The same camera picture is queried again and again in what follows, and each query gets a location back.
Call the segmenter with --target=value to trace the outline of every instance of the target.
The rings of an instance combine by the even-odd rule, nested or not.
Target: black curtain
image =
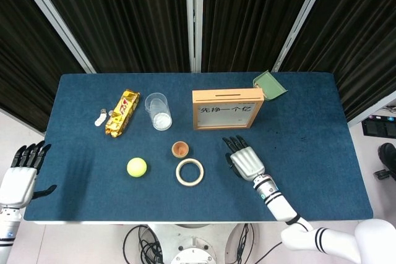
[[[202,71],[271,69],[304,0],[204,0]]]
[[[189,72],[186,0],[52,0],[98,72]]]
[[[0,108],[44,132],[60,76],[83,72],[33,0],[0,0]]]
[[[396,90],[396,0],[317,0],[281,71],[335,75],[346,118]]]

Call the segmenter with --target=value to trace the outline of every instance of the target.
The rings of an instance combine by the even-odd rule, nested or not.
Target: wooden frame
[[[192,91],[192,113],[194,130],[215,130],[215,129],[246,129],[252,126],[253,120],[256,118],[262,104],[264,95],[261,88],[248,89],[222,89],[222,90],[194,90]],[[219,106],[224,104],[250,104],[252,108],[247,123],[242,125],[199,125],[200,106]]]

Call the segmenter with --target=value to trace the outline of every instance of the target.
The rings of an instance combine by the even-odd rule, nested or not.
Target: green dustpan
[[[253,80],[253,86],[262,89],[266,100],[275,99],[287,92],[269,71],[265,71],[256,77]]]

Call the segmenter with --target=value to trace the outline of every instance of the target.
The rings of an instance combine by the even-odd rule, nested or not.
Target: wooden picture frame
[[[250,128],[263,102],[261,88],[194,90],[194,130]]]

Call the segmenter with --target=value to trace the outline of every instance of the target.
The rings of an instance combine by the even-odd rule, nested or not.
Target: wooden ring
[[[180,169],[187,163],[195,164],[199,168],[199,177],[194,182],[186,182],[180,176]],[[176,167],[176,178],[178,179],[180,184],[185,185],[186,187],[194,187],[195,185],[199,184],[204,178],[204,167],[198,160],[192,158],[184,159],[178,164],[178,167]]]

